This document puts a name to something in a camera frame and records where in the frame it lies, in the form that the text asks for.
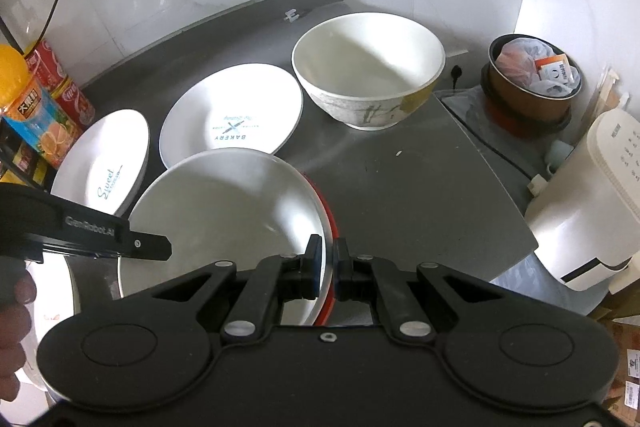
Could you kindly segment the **person's left hand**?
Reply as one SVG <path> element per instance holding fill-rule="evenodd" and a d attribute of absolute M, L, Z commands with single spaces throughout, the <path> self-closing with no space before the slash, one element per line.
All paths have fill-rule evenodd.
<path fill-rule="evenodd" d="M 16 373 L 26 362 L 22 341 L 32 328 L 27 306 L 37 298 L 36 284 L 27 271 L 15 283 L 13 292 L 13 303 L 1 308 L 0 395 L 9 402 L 20 392 Z"/>

